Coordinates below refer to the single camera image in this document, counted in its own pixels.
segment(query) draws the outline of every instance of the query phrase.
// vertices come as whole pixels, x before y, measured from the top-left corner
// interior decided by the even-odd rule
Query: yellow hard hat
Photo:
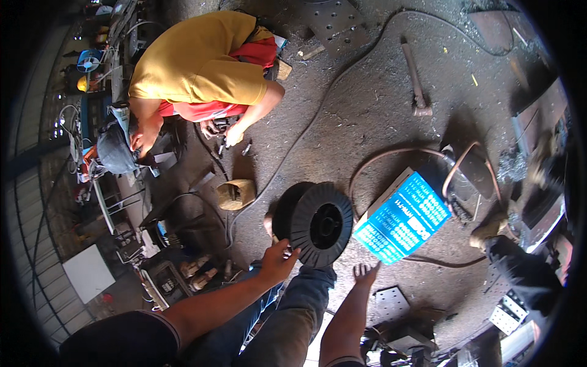
[[[87,91],[87,77],[82,76],[81,78],[79,78],[79,80],[77,81],[77,88],[82,92]]]

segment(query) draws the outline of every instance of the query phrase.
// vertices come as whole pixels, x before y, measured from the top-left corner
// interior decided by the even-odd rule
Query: white board
[[[114,277],[95,244],[64,262],[63,269],[84,304],[114,284]]]

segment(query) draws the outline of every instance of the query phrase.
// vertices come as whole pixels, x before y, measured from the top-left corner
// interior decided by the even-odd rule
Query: corrugated metal wall
[[[69,28],[58,26],[51,30],[38,58],[32,62],[22,95],[12,109],[9,159],[39,142],[45,91]],[[29,301],[31,314],[37,316],[42,330],[57,347],[95,318],[63,270],[43,214],[41,179],[39,167],[35,167],[6,182],[4,210],[20,288]]]
[[[5,195],[8,229],[22,289],[30,300],[31,311],[36,313],[51,342],[58,346],[70,334],[93,322],[94,317],[73,289],[53,245],[43,215],[38,168],[7,185]]]

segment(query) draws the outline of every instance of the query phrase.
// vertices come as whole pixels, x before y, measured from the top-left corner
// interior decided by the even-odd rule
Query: hammer
[[[420,85],[418,70],[416,69],[416,62],[414,61],[414,56],[411,54],[410,45],[403,42],[402,51],[406,57],[407,68],[410,72],[411,84],[414,86],[414,116],[432,116],[432,108],[430,106],[426,106],[426,101],[424,101],[422,85]]]

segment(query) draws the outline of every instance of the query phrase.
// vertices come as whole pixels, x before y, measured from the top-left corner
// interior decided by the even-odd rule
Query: black cap
[[[116,120],[100,129],[96,148],[102,165],[114,174],[131,173],[139,168],[139,153],[130,150],[124,131]]]

